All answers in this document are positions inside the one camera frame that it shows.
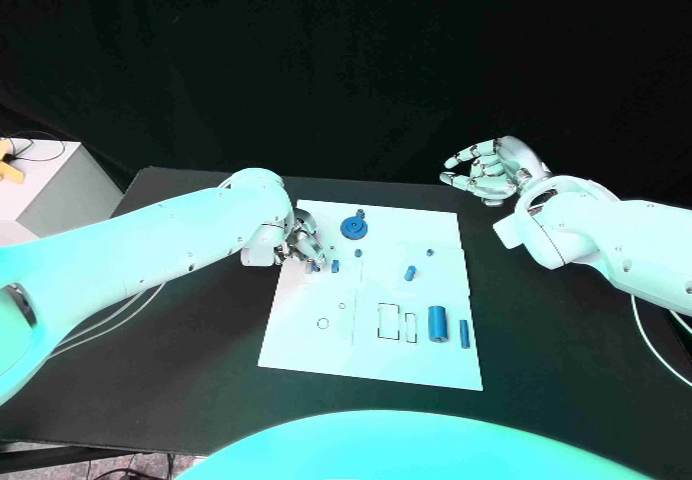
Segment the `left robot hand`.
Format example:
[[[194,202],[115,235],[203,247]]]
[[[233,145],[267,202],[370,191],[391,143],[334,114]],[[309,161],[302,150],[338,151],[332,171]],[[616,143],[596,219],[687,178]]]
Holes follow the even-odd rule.
[[[304,265],[311,274],[324,268],[325,255],[316,240],[316,222],[311,214],[293,208],[283,222],[283,242],[273,248],[273,263],[280,265],[288,259]]]

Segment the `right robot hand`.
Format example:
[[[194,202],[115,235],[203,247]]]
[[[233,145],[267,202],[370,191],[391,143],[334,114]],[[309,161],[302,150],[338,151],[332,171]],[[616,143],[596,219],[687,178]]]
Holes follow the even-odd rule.
[[[443,162],[439,180],[475,196],[485,206],[501,206],[551,172],[530,147],[513,136],[477,142]]]

